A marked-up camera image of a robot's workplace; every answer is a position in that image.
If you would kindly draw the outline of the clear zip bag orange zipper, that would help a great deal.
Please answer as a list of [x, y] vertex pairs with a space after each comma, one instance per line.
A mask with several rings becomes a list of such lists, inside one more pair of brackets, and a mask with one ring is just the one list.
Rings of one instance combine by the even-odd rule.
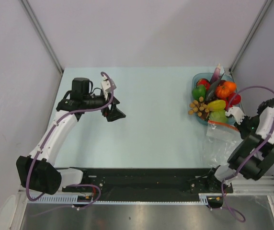
[[204, 166], [215, 168], [226, 165], [228, 158], [241, 142], [240, 132], [234, 126], [209, 121], [201, 148], [201, 160]]

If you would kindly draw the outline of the grey toy fish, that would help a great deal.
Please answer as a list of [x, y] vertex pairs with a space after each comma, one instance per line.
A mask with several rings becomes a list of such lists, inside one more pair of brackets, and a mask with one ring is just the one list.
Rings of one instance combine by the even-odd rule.
[[224, 76], [225, 73], [223, 73], [222, 75], [219, 76], [219, 78], [213, 82], [208, 91], [206, 91], [206, 94], [205, 94], [205, 102], [209, 102], [215, 95], [215, 91], [216, 91], [216, 88], [218, 87], [222, 77]]

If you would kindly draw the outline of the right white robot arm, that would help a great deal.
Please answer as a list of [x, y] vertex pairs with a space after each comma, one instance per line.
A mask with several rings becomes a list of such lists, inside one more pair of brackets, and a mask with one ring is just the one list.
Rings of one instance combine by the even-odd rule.
[[235, 148], [226, 165], [205, 179], [205, 188], [216, 192], [222, 184], [241, 174], [245, 179], [259, 180], [274, 164], [274, 98], [262, 102], [256, 116], [247, 116], [238, 107], [226, 111], [235, 119], [242, 142]]

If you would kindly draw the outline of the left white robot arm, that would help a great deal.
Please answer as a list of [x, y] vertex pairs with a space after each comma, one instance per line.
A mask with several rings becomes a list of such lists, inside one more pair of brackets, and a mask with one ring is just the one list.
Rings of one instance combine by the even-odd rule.
[[101, 76], [99, 95], [93, 93], [93, 83], [88, 78], [74, 78], [71, 89], [58, 103], [55, 117], [39, 143], [27, 156], [17, 159], [21, 185], [27, 192], [34, 190], [53, 195], [59, 188], [69, 185], [81, 192], [89, 188], [89, 179], [83, 176], [82, 170], [57, 170], [54, 164], [66, 137], [83, 114], [100, 111], [108, 122], [126, 117], [117, 108], [120, 102], [114, 96], [114, 81], [105, 72], [101, 72]]

